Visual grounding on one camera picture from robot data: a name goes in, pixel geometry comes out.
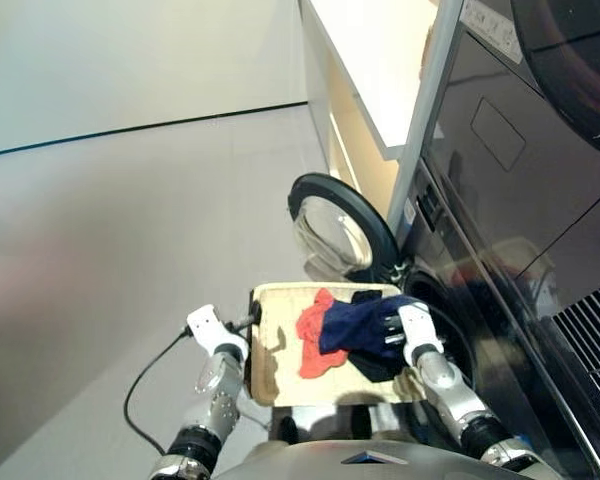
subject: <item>black panel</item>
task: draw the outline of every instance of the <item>black panel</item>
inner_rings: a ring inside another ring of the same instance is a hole
[[[516,281],[529,292],[525,300],[539,318],[600,288],[600,200]]]
[[[571,330],[573,324],[569,324],[564,316],[544,317],[529,327],[553,382],[600,459],[600,385],[597,383],[600,370],[588,371],[582,361],[586,358],[588,364],[590,360],[589,339],[579,343],[582,335],[586,335],[579,332],[580,338],[576,338],[577,333]]]
[[[515,276],[600,198],[600,152],[467,34],[440,102],[423,156],[476,249]]]
[[[427,185],[445,198],[421,165],[416,170],[416,186],[423,191]],[[446,301],[474,342],[478,393],[510,432],[526,437],[562,474],[592,478],[583,454],[587,448],[579,444],[580,438],[574,435],[577,428],[568,421],[559,392],[539,367],[537,344],[530,331],[532,317],[518,290],[488,251],[480,251],[477,257],[468,248],[456,223],[460,221],[464,227],[468,219],[453,217],[446,201],[441,201],[441,207],[433,232],[418,215],[405,250],[418,254],[446,286]],[[438,243],[442,251],[429,248]]]

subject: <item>metal joint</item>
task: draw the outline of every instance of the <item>metal joint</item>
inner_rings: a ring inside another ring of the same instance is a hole
[[[237,399],[241,389],[238,361],[224,352],[214,354],[205,363],[196,386],[209,407],[204,411],[192,408],[185,415],[185,426],[204,427],[224,444],[240,418]]]
[[[208,480],[209,471],[196,460],[182,455],[164,455],[160,457],[149,475],[149,480],[174,478],[179,480]]]
[[[410,264],[405,262],[402,262],[400,265],[394,265],[391,268],[391,272],[389,272],[389,280],[391,280],[391,283],[398,285],[402,282],[402,280],[404,280],[408,268],[409,268]]]
[[[465,385],[460,369],[438,352],[418,359],[427,400],[438,410],[442,422],[458,443],[471,420],[493,416],[478,395]]]

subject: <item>white cabinet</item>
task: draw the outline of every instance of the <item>white cabinet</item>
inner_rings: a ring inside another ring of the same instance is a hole
[[[329,171],[387,217],[420,86],[429,0],[300,0],[306,83]]]

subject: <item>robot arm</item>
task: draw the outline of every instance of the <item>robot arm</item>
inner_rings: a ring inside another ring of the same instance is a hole
[[[236,402],[243,384],[242,364],[249,355],[247,342],[226,330],[213,305],[191,313],[187,324],[210,355],[196,385],[198,399],[208,407],[202,413],[199,408],[187,412],[167,454],[156,462],[150,480],[207,480],[240,418]]]
[[[463,381],[457,366],[444,357],[428,307],[421,302],[398,310],[406,344],[406,362],[416,367],[427,400],[452,437],[474,458],[541,480],[560,477],[529,446],[513,438],[495,414]]]

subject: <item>black cable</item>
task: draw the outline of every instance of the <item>black cable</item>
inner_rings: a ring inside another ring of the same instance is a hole
[[[144,440],[146,440],[153,448],[155,448],[160,455],[164,455],[166,453],[164,448],[162,448],[160,446],[160,444],[153,437],[151,437],[151,435],[149,435],[148,433],[143,431],[140,427],[138,427],[138,425],[136,425],[134,423],[134,421],[131,420],[131,417],[129,417],[129,401],[131,400],[131,395],[133,395],[133,391],[138,386],[138,383],[140,383],[140,380],[142,379],[144,374],[147,373],[149,371],[149,369],[151,367],[153,367],[153,365],[155,365],[155,363],[164,356],[165,353],[167,353],[169,350],[171,350],[176,343],[178,343],[183,338],[190,337],[190,336],[192,336],[191,330],[189,329],[189,327],[186,327],[169,345],[167,345],[167,347],[164,350],[162,350],[162,352],[160,352],[153,360],[151,360],[147,364],[146,367],[144,367],[142,369],[140,374],[136,377],[134,382],[131,384],[131,387],[129,387],[127,396],[124,399],[123,412],[124,412],[124,419],[127,422],[127,425],[129,425],[129,428],[131,428],[131,430],[136,432],[140,437],[142,437]]]
[[[471,388],[473,390],[475,390],[475,388],[476,388],[476,371],[478,368],[477,368],[476,357],[475,357],[475,354],[473,353],[473,348],[471,348],[471,344],[467,340],[467,337],[465,337],[464,333],[462,332],[462,330],[460,329],[458,324],[456,322],[454,322],[451,319],[451,317],[449,317],[449,315],[447,315],[445,312],[443,312],[441,309],[439,309],[438,307],[436,307],[434,305],[428,305],[428,307],[431,311],[433,311],[433,313],[435,315],[440,317],[442,320],[444,320],[447,323],[447,325],[449,325],[453,330],[455,330],[456,334],[460,338],[460,342],[464,346],[464,349],[467,351],[467,355],[469,356],[469,369],[471,370],[469,372],[470,377],[471,377]]]

